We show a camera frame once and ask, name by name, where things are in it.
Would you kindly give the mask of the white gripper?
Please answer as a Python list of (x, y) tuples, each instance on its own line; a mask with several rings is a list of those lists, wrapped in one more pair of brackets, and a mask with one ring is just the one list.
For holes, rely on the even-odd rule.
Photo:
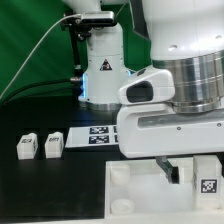
[(169, 114), (165, 104), (124, 106), (117, 116), (120, 151), (128, 158), (156, 157), (170, 184), (179, 168), (166, 156), (224, 151), (224, 109)]

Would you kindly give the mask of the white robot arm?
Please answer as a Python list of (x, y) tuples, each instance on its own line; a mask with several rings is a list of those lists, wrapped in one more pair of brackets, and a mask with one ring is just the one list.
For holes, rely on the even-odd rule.
[[(169, 157), (224, 150), (224, 0), (63, 0), (88, 33), (79, 102), (117, 113), (127, 158), (155, 158), (179, 180)], [(128, 3), (134, 31), (151, 43), (149, 66), (129, 74), (121, 27), (109, 4)]]

